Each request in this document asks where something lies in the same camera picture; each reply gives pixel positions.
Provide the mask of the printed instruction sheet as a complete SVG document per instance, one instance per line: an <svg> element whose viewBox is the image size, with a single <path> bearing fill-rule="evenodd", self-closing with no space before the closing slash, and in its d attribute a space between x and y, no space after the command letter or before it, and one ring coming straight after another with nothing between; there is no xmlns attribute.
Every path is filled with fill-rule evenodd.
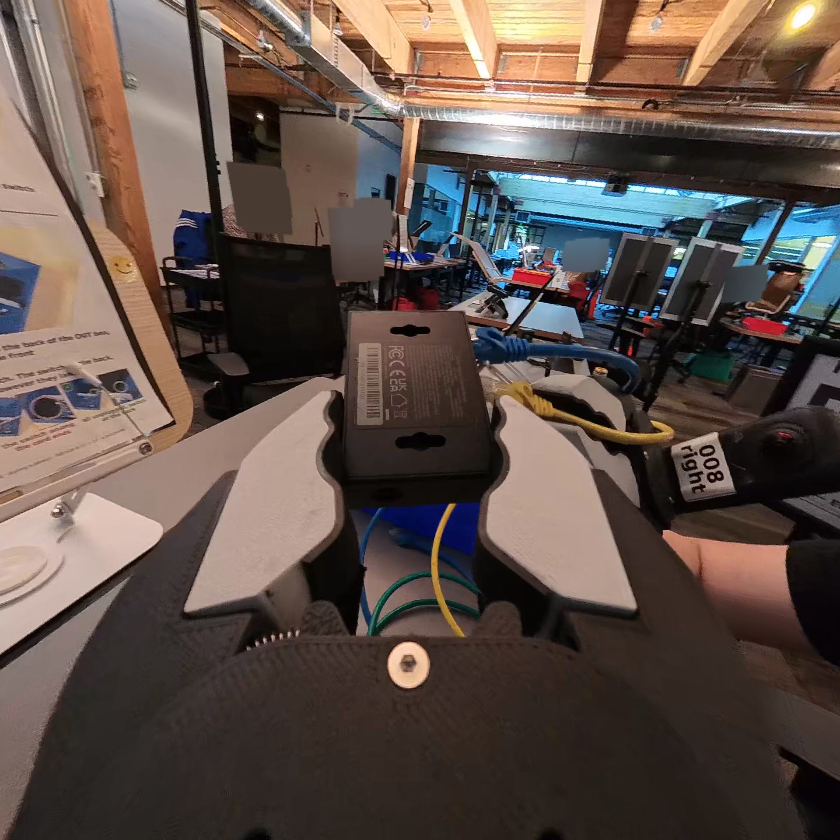
<svg viewBox="0 0 840 840"><path fill-rule="evenodd" d="M174 424L78 203L1 106L1 488L24 492Z"/></svg>

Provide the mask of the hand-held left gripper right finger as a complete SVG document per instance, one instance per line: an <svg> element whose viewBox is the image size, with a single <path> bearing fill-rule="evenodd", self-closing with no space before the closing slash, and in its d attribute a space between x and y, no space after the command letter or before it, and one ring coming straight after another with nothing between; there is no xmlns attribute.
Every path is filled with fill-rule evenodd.
<svg viewBox="0 0 840 840"><path fill-rule="evenodd" d="M637 601L592 465L513 397L499 397L496 409L502 464L481 502L481 543L562 606L634 617Z"/></svg>

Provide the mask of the black utility cart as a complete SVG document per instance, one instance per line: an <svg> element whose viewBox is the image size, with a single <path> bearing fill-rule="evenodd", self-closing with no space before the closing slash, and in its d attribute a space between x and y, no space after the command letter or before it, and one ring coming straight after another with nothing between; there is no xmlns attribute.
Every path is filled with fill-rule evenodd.
<svg viewBox="0 0 840 840"><path fill-rule="evenodd" d="M226 335L217 267L168 256L161 273L176 360L182 372L210 382L215 368L208 356L220 353Z"/></svg>

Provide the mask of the black office chair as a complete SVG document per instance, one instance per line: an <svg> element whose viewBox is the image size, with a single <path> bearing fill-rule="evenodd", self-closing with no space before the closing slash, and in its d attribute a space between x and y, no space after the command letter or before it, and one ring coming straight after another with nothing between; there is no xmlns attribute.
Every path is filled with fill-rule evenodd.
<svg viewBox="0 0 840 840"><path fill-rule="evenodd" d="M223 421L300 382L339 376L345 337L330 247L227 234L217 245L227 352L207 356L217 380L206 414Z"/></svg>

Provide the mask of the silver ventilation duct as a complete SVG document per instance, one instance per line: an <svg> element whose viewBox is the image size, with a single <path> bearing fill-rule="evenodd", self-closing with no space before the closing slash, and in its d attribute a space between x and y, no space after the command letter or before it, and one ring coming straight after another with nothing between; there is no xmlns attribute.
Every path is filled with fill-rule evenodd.
<svg viewBox="0 0 840 840"><path fill-rule="evenodd" d="M704 140L754 144L774 148L838 151L837 129L794 128L768 123L713 122L707 119L649 119L637 115L569 114L498 111L379 100L392 116L434 123L462 123L503 129L579 131L611 135L639 135L670 140Z"/></svg>

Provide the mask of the blue jacket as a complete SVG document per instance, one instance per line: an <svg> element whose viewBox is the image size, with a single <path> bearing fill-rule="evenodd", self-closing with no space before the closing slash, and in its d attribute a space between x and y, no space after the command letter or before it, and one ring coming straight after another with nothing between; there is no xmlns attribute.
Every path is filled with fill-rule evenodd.
<svg viewBox="0 0 840 840"><path fill-rule="evenodd" d="M216 265L212 248L212 232L210 213L181 210L173 232L173 256L176 267L198 268L206 276L207 270L200 269L200 266Z"/></svg>

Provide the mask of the blue plastic bin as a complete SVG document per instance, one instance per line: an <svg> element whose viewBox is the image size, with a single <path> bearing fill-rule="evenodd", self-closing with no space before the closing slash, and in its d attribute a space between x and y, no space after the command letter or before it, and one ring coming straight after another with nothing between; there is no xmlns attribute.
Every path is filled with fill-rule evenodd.
<svg viewBox="0 0 840 840"><path fill-rule="evenodd" d="M439 520L445 512L445 505L362 508L361 511L372 517L378 513L380 522L391 523L396 528L393 541L399 547L429 555ZM452 551L472 556L477 540L479 513L478 503L456 506L444 529L441 560L455 563L455 560L451 560Z"/></svg>

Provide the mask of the wooden display board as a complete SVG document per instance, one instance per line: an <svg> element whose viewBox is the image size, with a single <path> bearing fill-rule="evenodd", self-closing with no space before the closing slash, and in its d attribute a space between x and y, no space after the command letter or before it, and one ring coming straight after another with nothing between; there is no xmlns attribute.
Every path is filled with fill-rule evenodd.
<svg viewBox="0 0 840 840"><path fill-rule="evenodd" d="M172 427L151 436L154 451L160 452L177 444L186 435L193 421L193 396L176 361L161 316L152 302L140 269L138 268L139 276L134 282L120 282L112 277L109 270L109 257L112 255L132 257L129 249L104 224L92 219L88 223L139 342L143 357L150 367L149 378L158 385L170 414L175 420Z"/></svg>

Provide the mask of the white metal stand base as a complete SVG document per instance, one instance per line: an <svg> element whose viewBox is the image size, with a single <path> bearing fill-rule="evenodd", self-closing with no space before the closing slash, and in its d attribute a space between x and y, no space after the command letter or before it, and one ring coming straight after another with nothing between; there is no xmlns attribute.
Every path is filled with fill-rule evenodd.
<svg viewBox="0 0 840 840"><path fill-rule="evenodd" d="M5 655L151 550L159 522L94 494L66 523L47 502L3 522L1 651Z"/></svg>

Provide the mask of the wooden chair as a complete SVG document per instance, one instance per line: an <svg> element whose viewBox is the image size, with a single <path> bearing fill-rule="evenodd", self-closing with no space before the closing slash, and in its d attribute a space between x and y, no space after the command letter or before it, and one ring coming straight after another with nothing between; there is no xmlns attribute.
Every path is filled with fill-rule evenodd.
<svg viewBox="0 0 840 840"><path fill-rule="evenodd" d="M801 288L805 266L800 262L773 260L766 266L771 277L757 301L745 305L746 312L761 317L777 316L791 304Z"/></svg>

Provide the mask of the wooden desk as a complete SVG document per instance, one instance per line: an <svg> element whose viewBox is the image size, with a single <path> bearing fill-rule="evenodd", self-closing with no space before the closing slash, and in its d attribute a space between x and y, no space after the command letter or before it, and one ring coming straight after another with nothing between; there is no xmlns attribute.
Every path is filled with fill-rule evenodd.
<svg viewBox="0 0 840 840"><path fill-rule="evenodd" d="M403 297L415 301L417 288L432 287L435 282L445 280L444 294L447 296L454 281L460 284L458 294L463 296L466 282L466 259L445 258L435 255L420 255L421 260L414 255L394 253L396 259L383 260L383 273L378 280L376 291L377 310L392 310L392 301Z"/></svg>

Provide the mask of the person's right hand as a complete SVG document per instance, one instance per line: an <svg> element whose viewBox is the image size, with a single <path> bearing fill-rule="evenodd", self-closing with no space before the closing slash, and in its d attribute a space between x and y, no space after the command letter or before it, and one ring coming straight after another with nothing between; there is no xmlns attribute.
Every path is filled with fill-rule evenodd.
<svg viewBox="0 0 840 840"><path fill-rule="evenodd" d="M791 599L787 546L697 539L670 530L662 536L738 641L816 653Z"/></svg>

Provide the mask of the grey light panel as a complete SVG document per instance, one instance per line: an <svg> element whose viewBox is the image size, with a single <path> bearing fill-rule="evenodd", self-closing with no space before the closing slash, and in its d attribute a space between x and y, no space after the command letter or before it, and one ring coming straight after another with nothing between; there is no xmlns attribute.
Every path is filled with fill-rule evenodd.
<svg viewBox="0 0 840 840"><path fill-rule="evenodd" d="M659 311L659 320L683 322L692 311L692 325L710 325L730 269L737 266L743 251L742 245L692 237Z"/></svg>
<svg viewBox="0 0 840 840"><path fill-rule="evenodd" d="M677 245L675 238L623 233L599 302L651 312Z"/></svg>

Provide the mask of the grey trash can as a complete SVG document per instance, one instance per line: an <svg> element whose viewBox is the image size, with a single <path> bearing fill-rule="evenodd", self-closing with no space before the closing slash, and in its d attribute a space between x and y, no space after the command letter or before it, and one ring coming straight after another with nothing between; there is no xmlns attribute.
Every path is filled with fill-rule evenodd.
<svg viewBox="0 0 840 840"><path fill-rule="evenodd" d="M760 416L783 375L775 368L744 364L734 373L722 398L740 411Z"/></svg>

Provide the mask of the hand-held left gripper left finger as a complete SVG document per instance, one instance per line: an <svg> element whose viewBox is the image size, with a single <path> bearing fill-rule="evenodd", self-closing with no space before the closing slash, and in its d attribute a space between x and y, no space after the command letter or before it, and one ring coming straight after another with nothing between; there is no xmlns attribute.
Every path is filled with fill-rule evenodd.
<svg viewBox="0 0 840 840"><path fill-rule="evenodd" d="M340 535L340 485L323 464L340 394L322 391L243 460L184 603L190 617L251 612L298 625L312 594L304 564Z"/></svg>

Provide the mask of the white table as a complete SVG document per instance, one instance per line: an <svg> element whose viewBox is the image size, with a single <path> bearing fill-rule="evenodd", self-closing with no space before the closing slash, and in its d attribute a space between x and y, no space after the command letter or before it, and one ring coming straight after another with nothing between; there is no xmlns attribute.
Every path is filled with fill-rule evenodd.
<svg viewBox="0 0 840 840"><path fill-rule="evenodd" d="M502 300L502 303L507 311L507 316L501 317L498 316L496 310L491 310L485 306L486 300L490 297L491 292L485 290L456 304L451 309L463 312L467 321L477 327L489 327L505 331L529 305L529 301L525 299L506 297ZM538 338L545 340L560 341L566 333L577 340L582 340L584 337L576 310L542 301L535 304L520 322L519 327L531 330Z"/></svg>

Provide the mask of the black metal pole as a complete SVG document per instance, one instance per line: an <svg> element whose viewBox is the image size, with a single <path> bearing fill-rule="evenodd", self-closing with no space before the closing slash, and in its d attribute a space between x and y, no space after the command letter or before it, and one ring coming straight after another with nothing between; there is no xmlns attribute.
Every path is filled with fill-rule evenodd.
<svg viewBox="0 0 840 840"><path fill-rule="evenodd" d="M185 1L185 16L190 40L192 72L196 92L198 121L202 136L206 187L211 214L211 239L218 265L219 276L223 276L224 250L219 244L224 232L223 205L219 184L219 168L214 141L214 126L211 102L205 72L202 19L197 1Z"/></svg>

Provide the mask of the black network switch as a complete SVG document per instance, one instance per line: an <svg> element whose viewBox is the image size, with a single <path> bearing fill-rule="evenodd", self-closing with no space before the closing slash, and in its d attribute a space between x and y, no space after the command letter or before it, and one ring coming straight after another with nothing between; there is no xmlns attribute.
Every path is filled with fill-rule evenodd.
<svg viewBox="0 0 840 840"><path fill-rule="evenodd" d="M352 508L480 501L492 433L462 311L354 311L343 411Z"/></svg>

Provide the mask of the green plastic bin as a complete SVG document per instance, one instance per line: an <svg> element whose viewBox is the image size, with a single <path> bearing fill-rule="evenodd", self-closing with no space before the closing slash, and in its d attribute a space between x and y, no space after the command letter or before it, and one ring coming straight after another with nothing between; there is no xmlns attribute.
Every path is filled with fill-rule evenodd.
<svg viewBox="0 0 840 840"><path fill-rule="evenodd" d="M713 382L727 383L737 360L727 352L704 351L686 357L684 366L690 376Z"/></svg>

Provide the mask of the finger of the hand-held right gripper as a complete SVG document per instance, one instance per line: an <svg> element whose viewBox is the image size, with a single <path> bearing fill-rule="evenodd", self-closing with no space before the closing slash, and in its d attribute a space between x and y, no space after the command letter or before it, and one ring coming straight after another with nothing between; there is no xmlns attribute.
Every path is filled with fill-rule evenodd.
<svg viewBox="0 0 840 840"><path fill-rule="evenodd" d="M615 388L604 386L594 376L550 374L535 381L532 389L561 411L621 432L627 430L627 415L622 399Z"/></svg>
<svg viewBox="0 0 840 840"><path fill-rule="evenodd" d="M548 421L548 424L565 436L589 461L593 469L599 469L609 475L635 507L640 508L637 478L629 457L621 453L611 453L601 441L588 436L581 427L560 421Z"/></svg>

